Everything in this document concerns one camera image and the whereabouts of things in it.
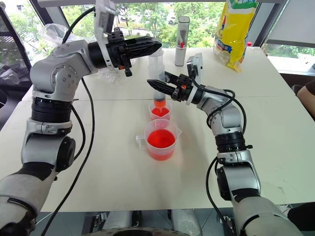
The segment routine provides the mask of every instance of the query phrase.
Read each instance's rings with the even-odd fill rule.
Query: measuring cup
[[[156,106],[154,105],[154,102],[149,104],[149,112],[150,112],[150,117],[151,120],[155,120],[155,119],[171,119],[171,111],[172,111],[172,104],[169,102],[166,102],[166,106],[165,108],[168,109],[168,113],[166,113],[165,115],[159,117],[158,115],[154,114],[152,111],[153,109],[156,108]]]
[[[150,156],[158,161],[164,161],[170,158],[174,152],[175,144],[181,130],[167,119],[155,119],[151,121],[144,130],[144,135],[137,135],[136,141],[141,149],[147,149]],[[154,145],[164,145],[173,138],[173,142],[166,147],[155,147]]]

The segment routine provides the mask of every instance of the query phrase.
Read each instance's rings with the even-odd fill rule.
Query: red liquid in cup
[[[175,143],[175,136],[166,129],[153,131],[148,137],[148,143],[156,148],[167,148]],[[149,154],[156,160],[164,161],[171,157],[174,151],[166,155],[157,155],[149,151]]]
[[[169,113],[169,110],[166,107],[163,108],[155,107],[151,112],[158,117],[162,117],[163,115]]]

